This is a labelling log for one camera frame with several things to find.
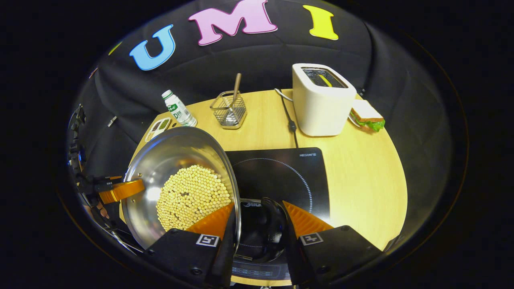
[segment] metal utensil holder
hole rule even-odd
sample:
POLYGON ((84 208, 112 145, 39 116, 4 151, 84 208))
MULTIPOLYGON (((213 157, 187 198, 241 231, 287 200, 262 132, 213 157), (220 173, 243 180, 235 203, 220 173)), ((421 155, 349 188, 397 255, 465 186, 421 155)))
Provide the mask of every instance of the metal utensil holder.
POLYGON ((237 91, 235 99, 233 96, 234 91, 222 92, 209 106, 224 129, 238 129, 246 118, 246 106, 241 93, 237 91))

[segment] induction cooktop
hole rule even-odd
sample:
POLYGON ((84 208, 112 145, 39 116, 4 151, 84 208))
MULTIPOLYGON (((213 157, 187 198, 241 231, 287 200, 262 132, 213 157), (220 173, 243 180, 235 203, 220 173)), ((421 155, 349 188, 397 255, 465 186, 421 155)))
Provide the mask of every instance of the induction cooktop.
MULTIPOLYGON (((319 148, 228 151, 241 198, 269 197, 294 204, 330 223, 328 184, 319 148)), ((266 214, 258 203, 242 202, 241 243, 237 255, 255 257, 264 249, 266 214)), ((290 280, 283 252, 278 258, 256 263, 235 257, 232 274, 260 280, 290 280)))

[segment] bottle cap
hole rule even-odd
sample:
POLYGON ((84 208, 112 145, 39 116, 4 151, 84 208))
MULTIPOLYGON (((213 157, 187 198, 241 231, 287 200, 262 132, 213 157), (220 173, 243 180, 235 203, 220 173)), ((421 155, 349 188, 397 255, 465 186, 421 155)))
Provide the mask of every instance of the bottle cap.
POLYGON ((167 90, 162 94, 162 99, 167 99, 169 96, 171 96, 173 92, 171 90, 167 90))

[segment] stainless steel wok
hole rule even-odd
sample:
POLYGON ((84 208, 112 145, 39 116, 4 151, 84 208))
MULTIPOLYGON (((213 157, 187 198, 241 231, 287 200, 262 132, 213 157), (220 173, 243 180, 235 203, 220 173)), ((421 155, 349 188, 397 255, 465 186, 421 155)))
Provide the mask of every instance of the stainless steel wok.
POLYGON ((141 178, 145 190, 121 200, 121 206, 127 226, 143 248, 148 249, 166 233, 157 219, 160 188, 170 175, 192 165, 202 165, 220 174, 227 191, 233 196, 237 249, 241 238, 241 210, 232 166, 225 151, 211 135, 192 127, 178 127, 161 133, 137 153, 128 167, 124 182, 141 178))

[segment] cable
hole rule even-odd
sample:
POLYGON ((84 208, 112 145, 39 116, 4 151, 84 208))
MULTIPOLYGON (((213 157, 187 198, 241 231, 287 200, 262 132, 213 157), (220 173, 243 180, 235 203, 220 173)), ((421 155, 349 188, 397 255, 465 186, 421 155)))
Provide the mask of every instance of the cable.
POLYGON ((284 105, 284 110, 286 112, 286 116, 287 116, 287 120, 289 121, 289 130, 294 134, 295 136, 295 144, 296 144, 296 148, 298 148, 298 140, 296 139, 296 124, 295 122, 291 119, 291 117, 289 116, 289 113, 287 112, 287 108, 286 108, 286 103, 284 102, 284 98, 287 98, 289 100, 291 100, 290 98, 286 97, 282 91, 280 91, 279 89, 276 89, 275 88, 275 91, 280 95, 282 96, 280 99, 282 100, 282 105, 284 105))
POLYGON ((285 94, 283 94, 280 90, 278 90, 278 89, 276 89, 276 88, 275 88, 275 91, 276 91, 278 94, 280 94, 283 98, 285 98, 285 99, 287 99, 287 100, 289 100, 289 101, 292 101, 292 99, 290 99, 290 98, 288 98, 287 96, 285 96, 285 94))

